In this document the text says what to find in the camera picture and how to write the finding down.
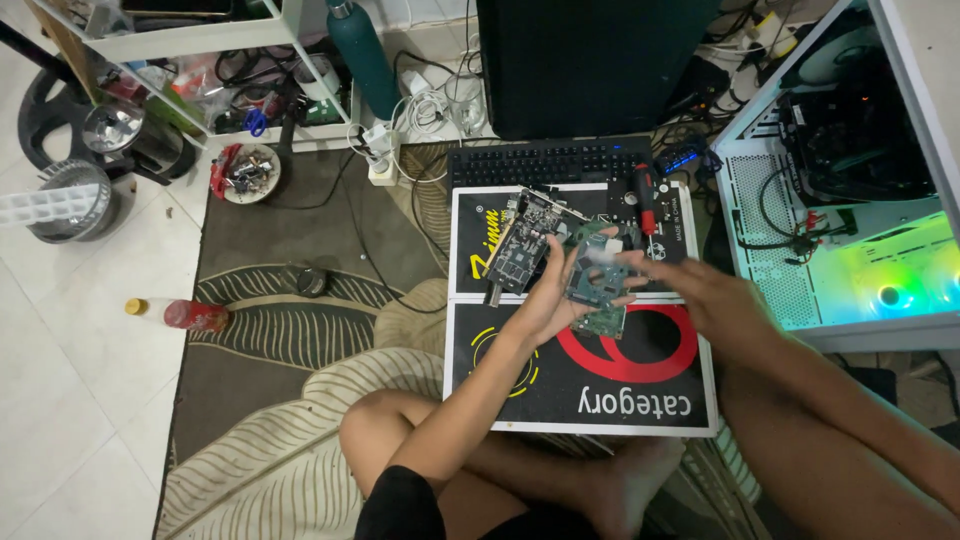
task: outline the clear glass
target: clear glass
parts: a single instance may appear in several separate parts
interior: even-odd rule
[[[444,94],[450,104],[450,120],[464,136],[480,134],[487,122],[487,105],[483,99],[483,81],[472,73],[451,76],[444,84]]]

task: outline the blue scissors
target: blue scissors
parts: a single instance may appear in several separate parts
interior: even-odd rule
[[[253,108],[247,111],[247,116],[243,119],[243,124],[240,127],[245,132],[250,132],[250,135],[261,136],[263,132],[267,131],[267,115],[263,113],[274,101],[274,95],[271,92],[271,95],[267,96],[267,99],[263,102],[263,108],[257,109]]]

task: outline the rug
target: rug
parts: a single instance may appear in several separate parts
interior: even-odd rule
[[[448,147],[404,147],[400,161],[432,178]],[[210,198],[195,298],[233,316],[221,333],[187,335],[155,538],[350,538],[363,502],[337,441],[344,412],[384,387],[439,399],[444,312],[415,313],[396,298],[424,310],[445,304],[445,186],[373,187],[362,159],[337,184],[349,156],[293,156],[273,207]],[[319,208],[279,208],[315,206],[327,193]],[[324,294],[292,294],[289,262],[327,269]],[[527,439],[560,454],[606,455],[572,435]],[[688,446],[648,509],[648,529],[766,538],[751,507],[759,488],[729,429]]]

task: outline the person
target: person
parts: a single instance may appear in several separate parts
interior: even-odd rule
[[[609,459],[580,461],[490,432],[533,350],[587,312],[564,298],[572,254],[564,262],[548,240],[542,277],[449,398],[379,390],[348,410],[341,447],[367,499],[357,540],[638,534],[681,440],[636,437]],[[752,283],[695,260],[619,256],[684,297],[723,368],[721,409],[743,457],[799,527],[824,538],[960,538],[960,453],[783,332]]]

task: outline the red circle logo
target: red circle logo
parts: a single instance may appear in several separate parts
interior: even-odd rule
[[[649,364],[631,362],[616,346],[616,340],[601,337],[600,343],[611,359],[601,358],[588,351],[570,329],[557,334],[564,351],[581,367],[610,380],[620,382],[662,382],[673,379],[690,367],[697,355],[697,332],[690,323],[690,315],[677,304],[630,304],[627,312],[646,309],[662,313],[680,329],[680,345],[667,359]]]

